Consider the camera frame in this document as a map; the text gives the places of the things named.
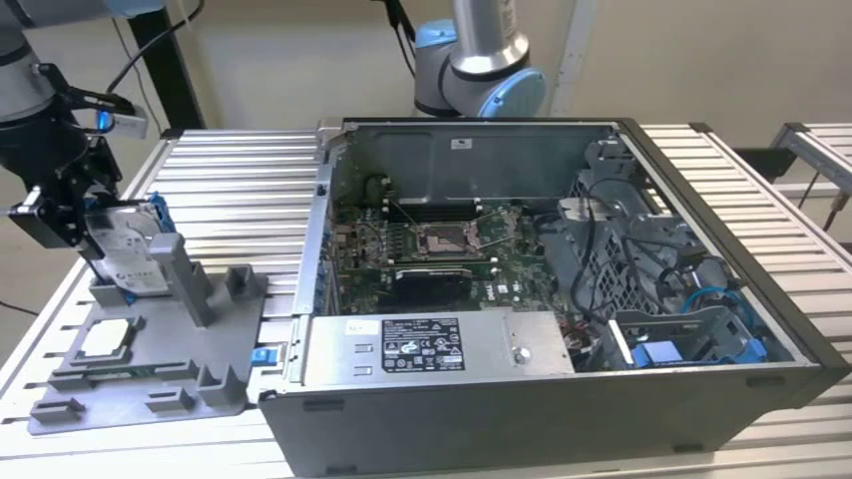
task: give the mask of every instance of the metal table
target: metal table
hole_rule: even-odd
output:
[[[771,148],[787,148],[841,192],[852,194],[852,125],[787,123]]]
[[[747,168],[715,135],[686,125],[643,127],[813,323],[852,361],[852,257]],[[315,132],[190,131],[163,140],[127,188],[158,191],[207,270],[249,262],[271,283],[258,343],[283,344],[313,182]],[[289,477],[290,469],[257,409],[217,419],[33,437],[31,402],[42,395],[83,321],[89,274],[71,268],[0,370],[0,477],[45,477],[109,467],[153,476]],[[250,397],[275,368],[253,371]],[[852,376],[799,410],[766,414],[713,454],[665,456],[449,477],[849,476]]]

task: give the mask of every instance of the white wall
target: white wall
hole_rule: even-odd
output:
[[[767,146],[783,122],[852,122],[847,0],[597,0],[571,115],[705,122]]]
[[[449,5],[405,3],[415,24],[447,18]],[[515,6],[531,65],[551,80],[573,0]],[[213,128],[303,128],[326,117],[411,112],[413,81],[379,2],[210,0],[179,41]]]

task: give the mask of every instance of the warning label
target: warning label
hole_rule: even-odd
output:
[[[463,371],[457,318],[382,321],[385,372]]]

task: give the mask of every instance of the gray plastic holder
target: gray plastic holder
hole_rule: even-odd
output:
[[[149,253],[170,294],[127,301],[117,286],[90,286],[95,302],[33,405],[31,434],[225,416],[245,409],[266,277],[246,264],[207,276],[189,261],[177,234],[154,236]],[[107,330],[114,344],[86,343],[95,328],[98,337]]]

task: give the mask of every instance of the cable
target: cable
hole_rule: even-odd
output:
[[[654,246],[670,247],[675,251],[678,251],[682,248],[682,244],[677,244],[675,242],[665,241],[662,239],[645,239],[645,238],[638,238],[630,235],[623,235],[623,239],[630,240],[634,243],[653,244]]]
[[[598,323],[605,323],[602,318],[594,314],[590,309],[587,309],[582,304],[579,304],[578,298],[575,296],[578,288],[579,288],[579,280],[585,275],[585,270],[587,269],[587,264],[590,262],[590,253],[594,248],[594,211],[590,207],[590,199],[585,198],[585,206],[587,208],[587,233],[585,234],[585,246],[582,251],[582,257],[579,259],[579,271],[575,272],[575,276],[573,277],[573,281],[570,282],[570,301],[573,302],[573,307],[579,311],[582,316],[589,317],[591,320]]]
[[[38,315],[38,313],[37,313],[35,311],[33,311],[31,309],[26,309],[25,307],[15,306],[14,304],[9,304],[9,303],[7,303],[7,302],[5,302],[5,301],[0,301],[0,306],[2,306],[2,307],[7,307],[9,309],[13,309],[13,310],[15,310],[15,311],[19,311],[19,312],[22,312],[22,313],[25,313],[25,314],[31,314],[33,316],[37,316],[37,315]]]
[[[603,309],[605,307],[607,307],[610,304],[614,303],[614,298],[613,298],[609,301],[605,301],[603,304],[598,304],[597,306],[594,306],[594,299],[597,297],[597,281],[599,280],[599,275],[602,274],[602,271],[605,270],[605,268],[614,262],[619,262],[619,259],[611,257],[597,267],[597,273],[594,274],[594,278],[590,281],[591,290],[590,290],[590,299],[587,300],[589,311],[599,311],[601,309]]]
[[[382,241],[382,234],[379,233],[378,229],[375,227],[373,227],[373,225],[367,225],[366,223],[358,223],[359,226],[366,227],[370,229],[370,231],[375,234],[375,240],[378,240],[378,255],[382,255],[382,252],[385,252],[385,242]]]
[[[635,282],[635,289],[645,297],[647,301],[650,301],[655,307],[665,314],[670,314],[670,309],[665,306],[662,301],[659,301],[643,288],[643,284],[641,283],[641,277],[638,277],[638,266],[635,265],[635,259],[633,258],[633,253],[629,249],[629,243],[626,242],[626,238],[621,238],[621,249],[623,251],[623,258],[626,259],[626,265],[629,268],[629,273],[633,276],[633,281]]]
[[[121,33],[121,29],[118,28],[118,22],[114,18],[111,20],[111,28],[115,30],[115,35],[118,35],[118,41],[121,42],[121,49],[123,50],[123,54],[127,57],[127,60],[131,59],[130,49],[127,48],[127,44],[123,41],[123,35]],[[135,81],[138,83],[138,91],[142,94],[142,100],[145,101],[145,107],[147,107],[147,115],[150,115],[150,119],[154,121],[154,125],[157,125],[157,134],[162,132],[162,125],[159,124],[159,119],[154,114],[154,109],[150,106],[150,100],[147,99],[147,92],[145,92],[145,85],[142,83],[142,73],[138,71],[138,65],[133,64],[133,72],[135,72]]]
[[[115,117],[109,115],[109,120],[110,120],[110,123],[109,123],[109,126],[106,126],[106,128],[86,128],[65,121],[62,121],[61,123],[67,128],[73,130],[78,130],[86,135],[106,135],[109,132],[111,132],[115,129]]]
[[[827,232],[827,229],[834,224],[834,217],[837,216],[837,210],[831,210],[827,214],[827,219],[825,220],[825,225],[822,225],[822,231]]]
[[[367,196],[370,195],[370,181],[374,179],[381,179],[383,180],[387,177],[387,175],[382,174],[382,173],[375,173],[373,175],[367,175],[363,178],[363,182],[361,183],[361,203],[367,206]]]
[[[745,312],[745,316],[747,317],[747,326],[746,327],[747,327],[747,329],[750,329],[754,326],[753,310],[751,310],[750,306],[747,305],[747,303],[745,301],[742,301],[739,296],[737,296],[733,293],[733,291],[725,289],[723,287],[718,287],[718,286],[702,287],[689,297],[686,297],[686,300],[682,303],[682,307],[679,308],[679,313],[683,314],[683,313],[686,313],[689,311],[689,307],[691,306],[691,303],[694,302],[694,299],[698,298],[698,296],[701,296],[703,294],[713,293],[713,292],[718,292],[718,293],[723,294],[725,296],[727,296],[730,299],[733,299],[733,302],[735,302],[735,304],[739,306],[739,308]]]
[[[594,183],[590,184],[590,186],[585,189],[585,193],[590,195],[590,191],[594,189],[594,187],[599,185],[601,183],[606,183],[606,182],[623,183],[626,185],[630,185],[639,195],[643,193],[638,185],[630,180],[625,180],[623,178],[601,178],[599,180],[597,180]]]
[[[398,29],[394,29],[394,35],[397,35],[397,43],[399,44],[399,51],[402,52],[402,59],[405,60],[405,66],[409,67],[409,72],[411,73],[411,77],[413,77],[414,67],[411,66],[411,61],[409,60],[409,53],[405,51],[405,47],[402,46],[402,35],[399,35]]]
[[[409,46],[409,53],[411,54],[411,59],[414,61],[414,65],[417,64],[417,49],[414,48],[414,44],[411,40],[406,38],[406,45]]]
[[[138,59],[145,56],[147,51],[154,46],[157,46],[166,37],[173,35],[181,28],[183,28],[183,26],[186,26],[186,24],[191,22],[195,19],[195,17],[198,17],[198,15],[201,14],[203,10],[203,5],[205,5],[205,0],[198,0],[198,6],[193,10],[193,12],[189,14],[189,17],[186,17],[183,20],[181,20],[174,25],[171,25],[171,27],[167,30],[165,30],[159,35],[151,38],[150,41],[142,47],[139,47],[138,51],[135,52],[135,55],[133,55],[126,65],[121,68],[118,75],[115,75],[115,78],[109,83],[109,87],[106,87],[106,93],[111,93],[115,91],[115,88],[118,87],[118,84],[123,80],[123,77],[126,77],[127,72],[130,71],[130,68],[133,68],[133,65],[135,65],[135,62],[138,62]]]
[[[813,174],[813,178],[810,179],[810,183],[807,184],[807,188],[803,189],[803,195],[801,195],[801,200],[798,200],[798,210],[801,210],[801,207],[803,206],[803,202],[807,199],[807,195],[810,195],[810,190],[813,190],[813,185],[815,185],[815,181],[819,178],[819,172],[815,172],[815,174]]]
[[[181,9],[182,18],[189,18],[189,12],[186,11],[186,2],[183,0],[177,0],[177,6]],[[186,23],[186,30],[191,32],[191,25]]]

